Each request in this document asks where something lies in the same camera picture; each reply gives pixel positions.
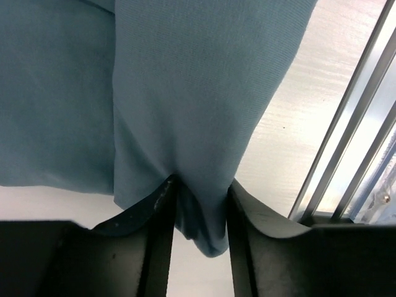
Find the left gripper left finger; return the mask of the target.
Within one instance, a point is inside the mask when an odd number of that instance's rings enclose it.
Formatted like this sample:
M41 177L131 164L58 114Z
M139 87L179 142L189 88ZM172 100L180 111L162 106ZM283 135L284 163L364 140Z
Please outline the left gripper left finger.
M176 202L177 177L171 175L149 196L93 228L103 235L128 237L147 229L137 296L166 296Z

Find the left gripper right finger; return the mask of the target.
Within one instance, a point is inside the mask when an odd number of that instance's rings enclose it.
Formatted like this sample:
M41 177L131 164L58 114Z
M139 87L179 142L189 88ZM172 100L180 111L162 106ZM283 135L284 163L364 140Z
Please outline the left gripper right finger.
M301 242L310 228L280 215L239 182L228 190L228 239L236 296L310 296Z

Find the blue-grey t-shirt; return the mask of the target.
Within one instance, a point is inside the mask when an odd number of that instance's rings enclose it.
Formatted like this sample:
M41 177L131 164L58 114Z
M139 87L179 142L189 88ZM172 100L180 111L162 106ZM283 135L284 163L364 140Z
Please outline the blue-grey t-shirt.
M225 197L315 1L2 1L1 185L113 195L175 174L176 226L228 248Z

